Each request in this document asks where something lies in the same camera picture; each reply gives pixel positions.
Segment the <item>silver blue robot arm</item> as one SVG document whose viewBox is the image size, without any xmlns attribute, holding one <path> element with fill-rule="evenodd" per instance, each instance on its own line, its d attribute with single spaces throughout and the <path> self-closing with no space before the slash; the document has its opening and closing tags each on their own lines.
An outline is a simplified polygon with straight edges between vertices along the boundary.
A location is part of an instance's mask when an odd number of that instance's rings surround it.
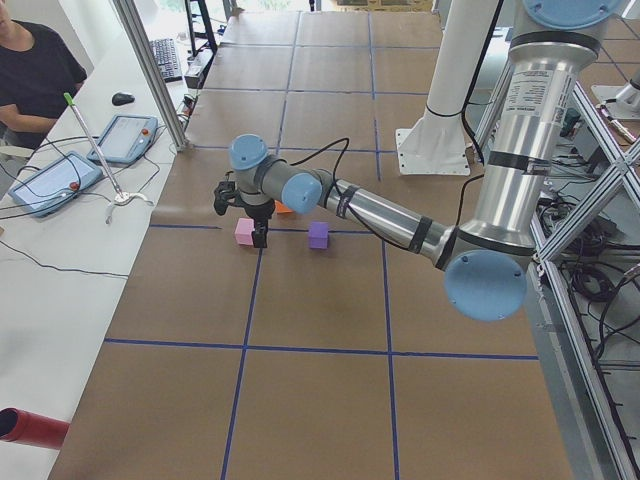
<svg viewBox="0 0 640 480">
<path fill-rule="evenodd" d="M 237 205 L 264 246 L 276 202 L 305 214 L 316 207 L 357 222 L 399 249 L 429 258 L 445 274 L 450 303 L 495 321 L 526 294 L 535 244 L 529 225 L 579 73 L 599 53 L 616 1 L 523 1 L 509 49 L 514 71 L 471 220 L 447 227 L 323 170 L 271 155 L 263 139 L 238 136 L 229 148 Z"/>
</svg>

